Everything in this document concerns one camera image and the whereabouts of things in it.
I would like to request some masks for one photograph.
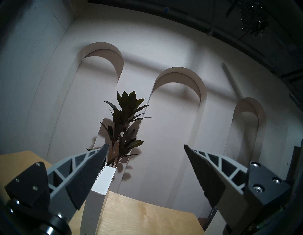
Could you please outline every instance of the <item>dark green leaf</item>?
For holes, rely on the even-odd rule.
[[[117,107],[115,105],[113,105],[112,103],[110,103],[110,102],[108,102],[106,100],[104,102],[107,103],[107,104],[109,104],[114,109],[114,111],[118,110]]]
[[[135,92],[135,91],[131,92],[131,93],[128,95],[128,97],[129,97],[129,98],[131,98],[131,97],[135,97],[135,98],[136,98],[136,100],[137,100],[137,97],[136,97],[136,92]]]
[[[145,114],[145,113],[138,114],[138,115],[134,116],[132,119],[135,119],[135,118],[139,117],[142,114]]]
[[[139,105],[142,104],[144,100],[145,99],[138,99],[136,102],[136,108],[139,107]]]
[[[149,106],[149,105],[148,105],[148,104],[146,104],[146,105],[143,105],[143,106],[141,106],[141,107],[139,107],[139,108],[135,109],[135,110],[134,110],[134,114],[135,114],[136,112],[138,112],[138,111],[140,111],[140,110],[142,110],[142,109],[146,108],[147,106]]]
[[[133,129],[132,131],[128,132],[128,134],[127,134],[127,136],[125,138],[125,142],[124,142],[125,145],[127,145],[130,142],[130,140],[132,139],[134,133],[135,133],[135,129]]]
[[[119,138],[121,131],[123,131],[124,126],[122,124],[118,124],[114,129],[114,141],[116,142]]]
[[[141,114],[138,114],[138,115],[136,115],[136,116],[130,117],[130,118],[128,119],[127,123],[131,123],[132,120],[134,120],[135,118],[139,117],[139,116],[142,115],[142,114],[145,114],[145,113],[141,113]]]
[[[109,133],[109,137],[111,137],[111,139],[114,138],[114,130],[112,126],[107,126],[108,129],[108,133]]]
[[[137,104],[137,98],[136,98],[136,92],[133,91],[129,94],[128,96],[128,108],[129,108],[129,111],[131,113],[134,112],[135,108],[136,108],[136,104]]]
[[[121,97],[121,108],[128,106],[128,94],[124,91]]]
[[[133,155],[137,155],[137,154],[126,154],[126,155],[124,155],[124,156],[122,156],[122,157],[120,157],[120,158],[129,157],[129,156],[133,156]]]
[[[110,165],[115,161],[115,159],[116,159],[115,157],[112,158],[110,161],[107,162],[106,165],[107,165],[107,166],[110,166]]]
[[[121,106],[121,96],[120,96],[119,92],[117,92],[117,100],[119,102],[119,105]]]
[[[125,106],[121,111],[121,122],[122,124],[127,123],[127,120],[130,118],[131,114],[127,106]]]
[[[128,149],[130,149],[130,148],[134,148],[134,147],[138,147],[138,146],[140,146],[141,144],[143,144],[143,141],[142,140],[136,140],[136,141],[134,141],[134,142],[131,142],[129,145],[127,145],[126,147],[128,148]]]
[[[133,120],[130,120],[128,123],[135,122],[135,121],[138,121],[138,120],[141,120],[141,119],[144,119],[144,118],[133,119]]]
[[[106,126],[103,123],[101,123],[101,125],[105,128],[105,130],[107,131],[107,133],[109,135],[110,140],[113,142],[113,136],[111,136],[111,133],[109,132],[109,130],[106,128]]]
[[[134,142],[136,140],[136,138],[131,139],[130,141],[126,142],[126,145],[129,145],[130,143]]]
[[[120,123],[121,119],[121,111],[120,110],[114,110],[113,113],[113,121],[114,121],[114,126],[118,125]]]

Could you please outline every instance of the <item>plywood surface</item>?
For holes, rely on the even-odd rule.
[[[9,200],[9,196],[4,189],[5,185],[36,162],[44,162],[46,168],[51,166],[50,163],[32,151],[0,155],[0,198],[4,204]]]
[[[69,225],[73,235],[80,232],[83,208],[74,215]],[[172,210],[137,201],[109,192],[98,235],[136,234],[203,234],[194,214]]]

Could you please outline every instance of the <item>white wall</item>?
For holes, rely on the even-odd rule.
[[[60,0],[28,1],[1,35],[0,153],[28,149],[23,139],[36,90],[73,19]]]
[[[166,206],[184,157],[183,145],[188,143],[200,106],[199,96],[197,85],[184,74],[168,73],[159,78],[145,111],[152,119],[142,121],[137,135],[144,143],[137,148],[139,155],[128,161],[137,171],[122,180],[118,193]]]
[[[248,167],[254,151],[258,127],[259,120],[255,108],[249,102],[240,100],[234,111],[224,156]]]
[[[46,158],[50,163],[93,148],[99,122],[110,117],[110,106],[104,100],[113,93],[118,75],[108,56],[122,62],[123,68],[122,58],[107,49],[90,53],[80,63],[51,138]]]
[[[302,132],[294,131],[302,129],[298,127],[302,116],[290,105],[285,85],[260,64],[195,29],[142,12],[104,5],[89,5],[64,33],[68,24],[60,22],[60,17],[53,19],[55,13],[44,7],[45,2],[48,1],[41,1],[40,7],[32,11],[32,19],[29,14],[24,20],[8,43],[0,65],[2,153],[32,150],[46,158],[61,106],[81,60],[94,50],[112,47],[106,49],[120,51],[124,67],[109,101],[117,104],[117,91],[135,90],[137,97],[148,98],[163,71],[172,67],[190,69],[202,79],[207,91],[201,122],[191,146],[223,154],[237,102],[252,97],[263,107],[267,120],[260,162],[281,176],[285,174],[282,172],[287,171],[291,145],[302,136]],[[35,52],[35,45],[40,45],[38,39],[50,22],[59,34],[57,37],[57,33],[50,33],[54,39],[45,37],[46,44],[53,49],[48,51],[42,44]],[[59,32],[64,34],[61,40]],[[32,63],[38,66],[29,65],[31,69],[22,79],[25,89],[20,86],[16,90],[31,52],[35,52]],[[38,52],[45,52],[41,56],[48,59],[40,59]],[[127,173],[135,175],[141,171],[140,167],[127,169]],[[170,207],[199,216],[205,197],[186,156],[179,173],[171,190]],[[128,185],[133,189],[138,187],[135,182]]]

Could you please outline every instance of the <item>arched wall cutout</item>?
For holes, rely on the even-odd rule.
[[[249,164],[248,161],[258,162],[265,130],[266,115],[262,105],[252,97],[239,100],[235,106],[224,155],[239,158],[240,163],[245,166]]]
[[[117,62],[117,61],[113,60],[111,58],[111,56],[108,56],[108,54],[106,54],[106,53],[103,53],[103,56],[102,56],[103,58],[109,60],[113,64],[113,66],[116,70],[117,76],[118,76],[118,80],[119,80],[120,75],[121,75],[122,70],[123,70],[124,62],[123,62],[122,54],[118,50],[118,48],[116,48],[114,45],[112,45],[110,43],[95,42],[95,43],[89,44],[87,46],[84,46],[82,49],[79,50],[79,52],[75,56],[71,66],[70,66],[70,69],[69,69],[69,71],[68,71],[68,73],[67,73],[67,75],[64,79],[64,82],[63,82],[63,85],[61,87],[60,93],[57,97],[55,106],[53,108],[53,112],[52,112],[52,116],[51,116],[51,120],[50,120],[50,124],[49,124],[49,130],[48,130],[49,133],[52,134],[49,138],[48,152],[49,152],[49,147],[50,147],[50,144],[51,144],[51,139],[52,139],[52,136],[54,134],[54,129],[55,129],[55,126],[56,126],[56,123],[57,123],[57,120],[58,120],[58,117],[59,117],[59,114],[60,114],[60,110],[62,108],[63,102],[66,98],[67,92],[69,90],[69,87],[72,83],[72,80],[74,78],[74,75],[75,75],[80,63],[82,62],[82,60],[85,57],[98,56],[99,51],[104,50],[104,49],[114,51],[115,53],[117,53],[121,57],[121,60],[119,62]],[[48,154],[47,154],[46,160],[51,161],[51,159],[49,159],[49,157],[48,157]]]
[[[266,131],[266,114],[264,112],[262,105],[254,98],[245,97],[243,98],[243,100],[249,102],[255,108],[259,120],[259,127],[258,127],[255,147],[251,156],[252,161],[258,162],[263,146],[265,131]]]
[[[118,192],[122,195],[158,206],[166,206],[170,200],[187,158],[183,145],[195,139],[192,130],[203,103],[198,85],[185,73],[169,69],[155,79],[148,101],[151,106],[145,113],[153,119],[142,121],[138,131],[138,139],[145,141],[139,147],[142,154],[129,161],[133,168],[142,169],[131,173],[131,181],[121,184]]]
[[[159,74],[159,76],[155,80],[152,92],[155,90],[155,85],[156,85],[156,82],[159,80],[159,78],[161,78],[165,74],[172,73],[172,72],[183,73],[186,76],[190,77],[197,84],[197,86],[199,88],[199,91],[200,91],[200,95],[198,95],[198,96],[200,97],[201,102],[200,102],[200,106],[199,106],[199,109],[198,109],[198,112],[197,112],[196,120],[194,122],[194,128],[192,129],[190,138],[188,140],[188,144],[190,146],[193,146],[194,143],[195,143],[195,139],[197,137],[197,134],[198,134],[198,129],[199,129],[199,126],[200,126],[203,110],[204,110],[206,99],[207,99],[206,86],[205,86],[204,82],[202,81],[202,79],[199,77],[199,75],[197,75],[192,70],[187,69],[187,68],[183,68],[183,67],[172,67],[172,68],[164,70],[162,73]]]
[[[197,110],[196,118],[195,118],[195,121],[193,123],[192,130],[191,130],[191,133],[190,133],[190,136],[189,136],[189,139],[188,139],[188,143],[187,143],[189,146],[193,146],[195,144],[195,140],[196,140],[196,137],[197,137],[197,134],[198,134],[198,130],[199,130],[199,127],[200,127],[200,123],[201,123],[201,119],[202,119],[202,115],[203,115],[203,111],[204,111],[204,107],[205,107],[205,103],[206,103],[206,99],[207,99],[206,86],[205,86],[204,82],[202,81],[202,79],[199,77],[199,75],[197,75],[192,70],[187,69],[187,68],[183,68],[183,67],[172,67],[172,68],[166,69],[161,74],[159,74],[159,76],[155,80],[152,92],[158,87],[157,86],[158,85],[157,81],[163,75],[168,74],[168,73],[182,73],[182,74],[188,76],[189,78],[191,78],[198,87],[198,91],[195,88],[193,89],[191,87],[197,93],[197,95],[200,98],[200,105],[199,105],[199,108]],[[182,164],[180,165],[179,171],[177,173],[177,176],[175,178],[173,187],[170,191],[170,195],[169,195],[168,200],[167,200],[166,205],[165,205],[167,208],[173,208],[173,205],[175,203],[175,200],[176,200],[178,191],[180,189],[182,179],[184,177],[184,173],[186,171],[188,163],[189,163],[189,160],[188,160],[186,154],[184,153]]]

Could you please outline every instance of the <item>potted plant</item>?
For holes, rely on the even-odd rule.
[[[113,108],[113,112],[111,111],[113,117],[113,126],[108,125],[106,127],[103,123],[100,122],[101,125],[106,129],[112,142],[106,165],[112,165],[112,167],[114,167],[115,164],[115,168],[117,167],[117,164],[121,158],[137,155],[128,153],[131,151],[131,149],[143,144],[142,140],[136,140],[136,138],[132,138],[135,130],[129,129],[130,123],[144,118],[151,118],[139,117],[144,113],[136,115],[137,112],[149,105],[143,105],[139,107],[139,105],[143,103],[145,99],[137,100],[135,91],[131,92],[129,95],[124,91],[122,96],[120,96],[119,92],[117,92],[117,100],[121,107],[120,110],[114,104],[105,101]],[[116,143],[117,147],[116,151],[114,152],[114,146]]]

